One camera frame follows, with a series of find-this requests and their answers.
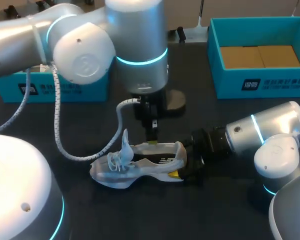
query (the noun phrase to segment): white cable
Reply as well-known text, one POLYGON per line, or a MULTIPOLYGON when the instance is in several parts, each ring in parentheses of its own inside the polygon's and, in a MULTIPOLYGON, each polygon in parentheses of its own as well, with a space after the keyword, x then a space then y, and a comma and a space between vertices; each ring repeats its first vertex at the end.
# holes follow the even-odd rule
POLYGON ((25 84, 25 93, 22 99, 22 102, 20 103, 20 106, 15 111, 15 113, 10 117, 8 121, 6 121, 3 125, 0 126, 0 131, 11 125, 14 120, 19 116, 19 114, 22 112, 22 110, 25 108, 26 103, 28 101, 29 95, 30 95, 30 84, 31 84, 31 77, 30 77, 30 69, 26 70, 26 84, 25 84))
POLYGON ((59 123, 60 123, 60 108, 61 108, 61 91, 60 91, 60 82, 57 73, 57 68, 53 63, 51 66, 51 71, 52 71, 52 75, 54 79, 54 87, 55 87, 54 138, 59 151, 67 159, 74 160, 74 161, 89 161, 89 160, 95 160, 97 158, 100 158, 114 144, 114 142, 118 139, 118 137, 122 132, 123 123, 122 123, 121 109, 127 105, 139 104, 140 100, 138 98, 131 98, 128 100, 124 100, 123 102, 119 103, 116 106, 116 114, 118 118, 118 129, 114 134, 114 136, 112 137, 112 139, 110 140, 110 142, 100 152, 85 157, 73 156, 66 152, 60 140, 59 123))

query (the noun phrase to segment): black tabletop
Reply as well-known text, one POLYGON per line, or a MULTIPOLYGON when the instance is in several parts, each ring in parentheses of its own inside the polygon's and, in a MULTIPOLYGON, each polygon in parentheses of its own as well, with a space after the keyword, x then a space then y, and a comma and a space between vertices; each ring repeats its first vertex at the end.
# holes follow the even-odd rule
MULTIPOLYGON (((197 128, 224 126, 287 101, 300 104, 300 98, 217 100, 205 43, 170 45, 168 59, 168 88, 185 93, 186 113, 159 122, 160 142, 183 140, 197 128)), ((61 139, 71 154, 94 154, 115 133, 115 107, 130 96, 118 77, 109 92, 106 103, 62 104, 61 139)), ((17 107, 0 97, 0 124, 17 107)), ((31 143, 46 157, 69 207, 73 240, 273 239, 269 201, 258 192, 253 159, 231 157, 208 166, 201 185, 144 177, 128 189, 110 189, 90 178, 90 162, 73 162, 58 152, 53 120, 53 104, 29 104, 2 134, 31 143)), ((123 111, 123 121, 130 144, 145 141, 131 107, 123 111)), ((119 147, 120 141, 111 150, 119 147)))

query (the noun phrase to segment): blue cardboard box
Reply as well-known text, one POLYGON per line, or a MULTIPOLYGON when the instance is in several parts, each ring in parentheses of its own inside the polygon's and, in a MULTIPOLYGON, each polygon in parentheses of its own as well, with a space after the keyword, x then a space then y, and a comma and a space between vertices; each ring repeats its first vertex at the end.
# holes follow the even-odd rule
POLYGON ((212 18, 207 52, 217 98, 300 97, 300 67, 227 69, 220 50, 286 45, 300 62, 300 17, 212 18))
MULTIPOLYGON (((51 72, 32 72, 28 103, 54 103, 55 85, 51 72)), ((78 85, 59 75, 61 102, 105 102, 108 99, 108 73, 99 81, 78 85)), ((4 103, 20 103, 26 91, 26 73, 0 78, 0 95, 4 103)))

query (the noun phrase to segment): white sneaker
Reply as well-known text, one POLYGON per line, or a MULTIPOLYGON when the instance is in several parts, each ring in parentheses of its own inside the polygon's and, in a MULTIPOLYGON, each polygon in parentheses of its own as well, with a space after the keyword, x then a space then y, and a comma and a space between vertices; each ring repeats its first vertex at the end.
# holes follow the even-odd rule
POLYGON ((187 164, 187 151, 181 142, 129 145, 128 131, 122 136, 122 149, 102 156, 91 164, 90 175, 98 183, 126 189, 142 176, 164 182, 181 182, 168 174, 187 164))

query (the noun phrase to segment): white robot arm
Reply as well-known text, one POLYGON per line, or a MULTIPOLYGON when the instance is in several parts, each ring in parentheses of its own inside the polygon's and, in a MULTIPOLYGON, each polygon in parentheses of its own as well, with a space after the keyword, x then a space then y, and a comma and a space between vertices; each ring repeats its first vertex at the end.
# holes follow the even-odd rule
POLYGON ((98 81, 115 55, 120 79, 137 95, 161 90, 168 81, 162 0, 106 0, 84 13, 68 3, 0 22, 0 77, 54 61, 76 84, 98 81))

